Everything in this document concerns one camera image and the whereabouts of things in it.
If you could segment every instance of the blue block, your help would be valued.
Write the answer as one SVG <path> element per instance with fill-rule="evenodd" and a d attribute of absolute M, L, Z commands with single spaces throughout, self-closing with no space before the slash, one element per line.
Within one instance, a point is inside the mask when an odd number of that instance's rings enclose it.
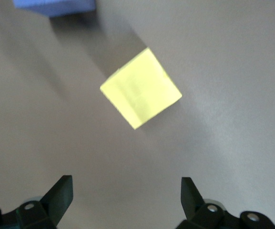
<path fill-rule="evenodd" d="M 48 17 L 57 17 L 93 11 L 96 9 L 95 0 L 13 0 L 19 9 L 30 10 Z"/>

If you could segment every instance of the gray surface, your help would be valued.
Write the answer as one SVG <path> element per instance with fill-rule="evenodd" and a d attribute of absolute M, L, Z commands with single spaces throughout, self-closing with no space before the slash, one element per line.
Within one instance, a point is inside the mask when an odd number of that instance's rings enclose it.
<path fill-rule="evenodd" d="M 275 1 L 97 3 L 73 27 L 0 0 L 3 211 L 72 174 L 59 228 L 173 229 L 190 176 L 275 223 Z M 183 98 L 133 131 L 99 87 L 143 46 Z"/>

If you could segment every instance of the yellow block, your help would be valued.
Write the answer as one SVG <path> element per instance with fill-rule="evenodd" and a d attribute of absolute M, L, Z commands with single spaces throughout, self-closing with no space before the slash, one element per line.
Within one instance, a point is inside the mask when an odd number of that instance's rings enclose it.
<path fill-rule="evenodd" d="M 100 90 L 133 129 L 182 97 L 149 48 L 111 75 Z"/>

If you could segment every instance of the screw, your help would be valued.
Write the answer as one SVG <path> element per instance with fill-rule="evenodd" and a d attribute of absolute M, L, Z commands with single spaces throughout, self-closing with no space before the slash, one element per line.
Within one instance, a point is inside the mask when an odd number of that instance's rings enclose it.
<path fill-rule="evenodd" d="M 217 209 L 217 207 L 215 205 L 208 205 L 207 208 L 211 212 L 217 212 L 218 211 L 218 209 Z"/>
<path fill-rule="evenodd" d="M 259 217 L 258 217 L 256 214 L 254 214 L 254 213 L 249 213 L 249 214 L 247 215 L 247 217 L 248 217 L 251 221 L 255 221 L 255 222 L 258 222 L 258 221 L 259 221 Z"/>
<path fill-rule="evenodd" d="M 27 204 L 24 208 L 25 210 L 29 210 L 34 207 L 34 204 Z"/>

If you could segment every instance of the blue cube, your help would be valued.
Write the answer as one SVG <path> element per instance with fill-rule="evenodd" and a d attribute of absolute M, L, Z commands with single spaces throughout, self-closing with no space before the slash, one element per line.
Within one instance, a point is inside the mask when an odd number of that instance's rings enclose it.
<path fill-rule="evenodd" d="M 43 14 L 48 17 L 58 17 L 93 11 L 95 0 L 13 0 L 14 6 Z"/>

